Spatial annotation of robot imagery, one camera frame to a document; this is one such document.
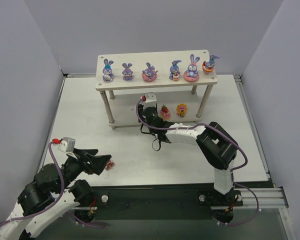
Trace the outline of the pink bear strawberry donut toy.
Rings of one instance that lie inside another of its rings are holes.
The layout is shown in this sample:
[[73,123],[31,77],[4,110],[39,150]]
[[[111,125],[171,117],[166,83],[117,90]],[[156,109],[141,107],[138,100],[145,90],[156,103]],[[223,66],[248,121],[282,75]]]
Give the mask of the pink bear strawberry donut toy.
[[159,112],[164,120],[169,120],[171,118],[170,110],[166,105],[163,104]]

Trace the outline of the pink bear sunflower toy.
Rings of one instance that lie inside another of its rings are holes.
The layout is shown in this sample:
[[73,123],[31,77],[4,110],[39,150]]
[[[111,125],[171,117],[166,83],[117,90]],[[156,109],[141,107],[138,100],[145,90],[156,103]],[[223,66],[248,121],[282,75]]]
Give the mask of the pink bear sunflower toy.
[[188,110],[187,105],[184,103],[181,103],[181,104],[177,105],[177,107],[176,107],[176,114],[177,114],[177,116],[183,118],[183,117],[185,117],[187,110]]

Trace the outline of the purple bunny sitting toy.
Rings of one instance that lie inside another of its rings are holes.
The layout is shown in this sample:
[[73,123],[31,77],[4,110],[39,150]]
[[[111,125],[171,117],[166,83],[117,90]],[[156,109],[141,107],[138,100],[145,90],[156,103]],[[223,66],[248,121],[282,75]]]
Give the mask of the purple bunny sitting toy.
[[124,81],[132,81],[134,79],[133,71],[131,70],[132,63],[123,63],[122,66],[124,70],[122,71]]

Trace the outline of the small purple bunny with strawberry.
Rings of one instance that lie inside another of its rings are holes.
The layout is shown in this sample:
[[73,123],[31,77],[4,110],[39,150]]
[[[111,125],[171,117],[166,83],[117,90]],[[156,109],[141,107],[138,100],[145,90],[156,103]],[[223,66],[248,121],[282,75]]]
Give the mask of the small purple bunny with strawberry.
[[172,62],[172,66],[170,67],[169,71],[169,79],[173,80],[174,82],[177,82],[180,79],[180,68],[178,66],[178,63],[181,63],[181,60],[174,60]]

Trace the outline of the purple bunny blue bow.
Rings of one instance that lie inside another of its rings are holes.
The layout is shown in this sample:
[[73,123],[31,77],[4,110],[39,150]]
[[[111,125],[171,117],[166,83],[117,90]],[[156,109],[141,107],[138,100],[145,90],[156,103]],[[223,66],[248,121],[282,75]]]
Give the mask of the purple bunny blue bow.
[[114,63],[114,61],[105,58],[103,62],[104,62],[104,68],[102,70],[102,79],[105,82],[112,82],[114,79],[114,74],[112,70],[112,64]]

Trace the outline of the purple bunny red base toy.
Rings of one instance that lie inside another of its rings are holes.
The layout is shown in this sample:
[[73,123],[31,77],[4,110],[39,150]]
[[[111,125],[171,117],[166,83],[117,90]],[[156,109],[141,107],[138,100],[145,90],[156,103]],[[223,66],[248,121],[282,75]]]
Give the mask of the purple bunny red base toy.
[[211,54],[209,59],[202,63],[202,70],[205,75],[209,75],[215,70],[215,61],[219,58],[220,57],[218,55]]

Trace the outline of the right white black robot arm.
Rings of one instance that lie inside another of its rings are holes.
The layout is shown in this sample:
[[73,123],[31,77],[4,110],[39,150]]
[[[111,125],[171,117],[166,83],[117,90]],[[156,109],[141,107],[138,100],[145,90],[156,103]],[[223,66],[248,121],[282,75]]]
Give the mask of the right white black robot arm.
[[141,126],[158,144],[181,143],[198,146],[207,162],[214,168],[214,189],[227,195],[234,188],[233,161],[237,156],[237,142],[216,122],[208,125],[184,125],[164,120],[155,106],[145,108],[138,103],[136,115]]

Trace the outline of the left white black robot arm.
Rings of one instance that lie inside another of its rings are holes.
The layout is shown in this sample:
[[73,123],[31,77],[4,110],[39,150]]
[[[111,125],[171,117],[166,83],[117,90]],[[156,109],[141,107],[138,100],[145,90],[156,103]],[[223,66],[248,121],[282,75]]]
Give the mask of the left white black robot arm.
[[104,171],[112,156],[97,153],[97,149],[74,149],[60,170],[52,163],[43,166],[18,196],[7,223],[0,224],[0,240],[34,240],[72,208],[94,207],[92,187],[77,177]]

